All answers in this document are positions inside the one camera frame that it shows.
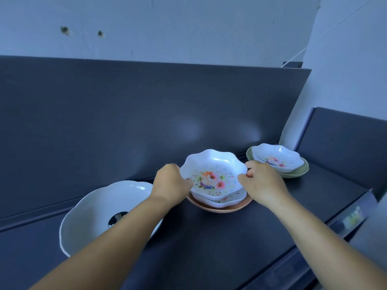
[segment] black label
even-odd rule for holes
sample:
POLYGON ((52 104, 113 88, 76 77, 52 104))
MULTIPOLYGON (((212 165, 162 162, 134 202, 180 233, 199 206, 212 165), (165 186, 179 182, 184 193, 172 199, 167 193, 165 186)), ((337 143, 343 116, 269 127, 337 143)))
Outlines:
POLYGON ((114 224, 116 224, 120 219, 123 218, 128 212, 127 211, 122 211, 121 213, 115 214, 112 216, 109 220, 108 227, 110 228, 114 224))

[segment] hand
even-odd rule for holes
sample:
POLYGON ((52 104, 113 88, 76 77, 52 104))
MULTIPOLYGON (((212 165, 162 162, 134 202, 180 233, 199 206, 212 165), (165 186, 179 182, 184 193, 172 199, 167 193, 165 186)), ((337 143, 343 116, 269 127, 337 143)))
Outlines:
POLYGON ((178 165, 166 164, 157 171, 151 197, 165 200, 169 208, 172 208, 186 198, 193 185, 191 179, 184 179, 180 175, 178 165))
POLYGON ((238 181, 251 198, 266 207, 275 205, 290 194, 277 170, 258 161, 246 162, 250 168, 246 175, 239 174, 238 181))

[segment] floral bowl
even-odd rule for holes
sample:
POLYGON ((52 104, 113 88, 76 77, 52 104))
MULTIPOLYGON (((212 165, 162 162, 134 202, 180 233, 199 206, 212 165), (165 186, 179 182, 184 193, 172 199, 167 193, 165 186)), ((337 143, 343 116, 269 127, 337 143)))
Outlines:
POLYGON ((282 145, 262 143, 252 147, 253 157, 262 163, 268 163, 280 173, 289 173, 304 164, 296 151, 288 150, 282 145))
POLYGON ((200 194, 193 193, 192 196, 200 201, 201 203, 205 203, 206 205, 212 206, 214 208, 225 208, 227 206, 236 205, 237 203, 240 203, 244 198, 247 196, 247 192, 244 188, 235 191, 229 195, 227 195, 225 198, 222 198, 221 200, 207 200, 200 196, 200 194))
POLYGON ((193 180, 192 194, 208 200, 221 200, 240 190, 237 176, 246 173, 246 165, 233 153, 216 150, 189 155, 180 168, 184 179, 193 180))
MULTIPOLYGON (((63 253, 72 256, 79 252, 145 200, 151 194, 152 186, 147 182, 127 180, 86 195, 60 224, 59 245, 63 253)), ((161 222, 156 225, 152 235, 161 222)))

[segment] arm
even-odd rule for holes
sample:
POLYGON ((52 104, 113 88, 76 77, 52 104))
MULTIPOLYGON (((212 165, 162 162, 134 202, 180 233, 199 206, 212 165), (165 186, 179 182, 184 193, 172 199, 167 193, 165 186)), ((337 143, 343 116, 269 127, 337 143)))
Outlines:
POLYGON ((257 161, 238 180, 249 195, 270 209, 288 229, 316 277, 328 290, 385 289, 387 275, 337 236, 288 192, 276 170, 257 161))
POLYGON ((151 195, 112 228, 61 263, 31 290, 119 289, 148 242, 153 229, 192 188, 175 164, 157 172, 151 195))

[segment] forearm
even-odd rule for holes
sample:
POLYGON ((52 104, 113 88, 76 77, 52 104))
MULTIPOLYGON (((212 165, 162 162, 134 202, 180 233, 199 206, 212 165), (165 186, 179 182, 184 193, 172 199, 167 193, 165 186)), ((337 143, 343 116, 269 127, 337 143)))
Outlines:
POLYGON ((377 265, 337 236, 291 196, 269 207, 292 235, 320 283, 328 289, 385 289, 377 265))
POLYGON ((32 289, 119 289, 170 206, 149 197, 32 289))

